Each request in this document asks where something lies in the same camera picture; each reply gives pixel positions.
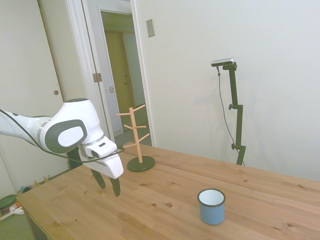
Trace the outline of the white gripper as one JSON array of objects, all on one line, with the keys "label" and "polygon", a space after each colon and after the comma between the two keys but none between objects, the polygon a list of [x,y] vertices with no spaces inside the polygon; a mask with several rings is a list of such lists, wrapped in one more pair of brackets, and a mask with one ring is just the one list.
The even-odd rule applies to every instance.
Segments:
[{"label": "white gripper", "polygon": [[103,174],[109,177],[114,195],[118,197],[121,194],[119,177],[124,173],[124,168],[118,154],[83,164],[91,169],[94,179],[102,190],[106,187]]}]

